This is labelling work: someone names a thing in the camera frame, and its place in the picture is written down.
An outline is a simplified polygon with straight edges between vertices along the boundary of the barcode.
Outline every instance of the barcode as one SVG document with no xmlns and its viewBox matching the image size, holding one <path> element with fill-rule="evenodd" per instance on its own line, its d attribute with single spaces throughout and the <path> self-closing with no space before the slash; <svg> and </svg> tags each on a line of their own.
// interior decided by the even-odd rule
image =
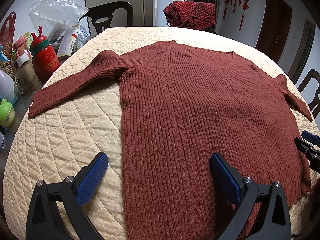
<svg viewBox="0 0 320 240">
<path fill-rule="evenodd" d="M 71 45 L 70 45 L 70 49 L 69 49 L 69 50 L 72 50 L 74 43 L 75 43 L 74 41 L 71 42 Z"/>
</svg>

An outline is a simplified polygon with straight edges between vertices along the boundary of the quilted tablecloth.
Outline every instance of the quilted tablecloth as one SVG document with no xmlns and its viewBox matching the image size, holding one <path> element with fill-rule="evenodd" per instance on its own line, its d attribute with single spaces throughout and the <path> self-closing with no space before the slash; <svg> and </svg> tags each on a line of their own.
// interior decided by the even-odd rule
<svg viewBox="0 0 320 240">
<path fill-rule="evenodd" d="M 105 49 L 123 54 L 156 41 L 167 40 L 205 49 L 235 51 L 271 77 L 284 74 L 265 54 L 215 34 L 181 28 L 125 27 L 109 28 L 90 40 L 53 74 L 45 87 L 83 70 Z M 303 99 L 289 79 L 288 88 Z M 36 182 L 39 179 L 47 183 L 60 182 L 68 175 L 76 175 L 99 151 L 108 155 L 109 167 L 84 209 L 105 240 L 126 239 L 121 185 L 119 96 L 116 82 L 99 80 L 35 119 L 29 120 L 26 113 L 10 150 L 3 183 L 6 220 L 19 239 L 25 239 L 28 206 Z M 294 109 L 292 112 L 300 132 L 308 130 L 319 134 L 314 120 L 309 122 Z M 317 178 L 318 174 L 311 171 L 312 184 Z M 62 203 L 58 203 L 58 207 L 70 235 L 78 239 Z M 308 225 L 310 208 L 309 193 L 290 208 L 293 234 L 300 233 Z"/>
</svg>

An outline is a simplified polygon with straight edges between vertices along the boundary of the sweater sleeve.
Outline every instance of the sweater sleeve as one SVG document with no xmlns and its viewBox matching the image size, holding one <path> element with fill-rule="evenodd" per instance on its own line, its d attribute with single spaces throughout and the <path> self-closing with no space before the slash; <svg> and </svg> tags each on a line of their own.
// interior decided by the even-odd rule
<svg viewBox="0 0 320 240">
<path fill-rule="evenodd" d="M 273 81 L 275 87 L 283 94 L 285 100 L 291 102 L 301 114 L 312 122 L 313 119 L 306 103 L 288 90 L 288 83 L 285 75 L 280 74 L 276 78 L 273 78 Z"/>
<path fill-rule="evenodd" d="M 34 118 L 60 104 L 99 78 L 118 79 L 130 64 L 130 55 L 119 56 L 111 50 L 100 52 L 84 70 L 37 91 L 28 117 Z"/>
</svg>

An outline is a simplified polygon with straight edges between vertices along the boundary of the blue gripper pad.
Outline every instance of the blue gripper pad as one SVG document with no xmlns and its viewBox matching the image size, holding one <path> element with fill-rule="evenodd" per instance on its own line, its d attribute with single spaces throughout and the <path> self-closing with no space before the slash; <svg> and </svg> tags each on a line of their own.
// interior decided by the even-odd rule
<svg viewBox="0 0 320 240">
<path fill-rule="evenodd" d="M 104 153 L 100 156 L 88 174 L 78 186 L 77 201 L 80 206 L 90 201 L 100 180 L 108 168 L 108 156 Z"/>
<path fill-rule="evenodd" d="M 312 134 L 312 133 L 310 133 L 310 132 L 308 132 L 308 131 L 302 131 L 301 137 L 302 137 L 302 139 L 312 143 L 313 145 L 320 144 L 319 137 L 314 135 L 314 134 Z"/>
<path fill-rule="evenodd" d="M 210 169 L 228 202 L 238 205 L 241 201 L 241 189 L 217 154 L 211 155 Z"/>
</svg>

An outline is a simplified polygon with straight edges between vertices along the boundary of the sweater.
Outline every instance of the sweater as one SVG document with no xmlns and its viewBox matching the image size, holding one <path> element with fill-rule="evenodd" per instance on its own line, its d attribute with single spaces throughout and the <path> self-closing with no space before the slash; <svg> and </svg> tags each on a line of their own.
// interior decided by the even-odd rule
<svg viewBox="0 0 320 240">
<path fill-rule="evenodd" d="M 100 52 L 83 71 L 38 91 L 28 116 L 98 78 L 120 82 L 129 240 L 214 238 L 232 215 L 211 176 L 215 152 L 257 183 L 279 180 L 288 205 L 310 190 L 308 161 L 295 146 L 300 133 L 287 102 L 312 117 L 284 75 L 271 78 L 235 52 L 160 41 L 120 56 Z"/>
</svg>

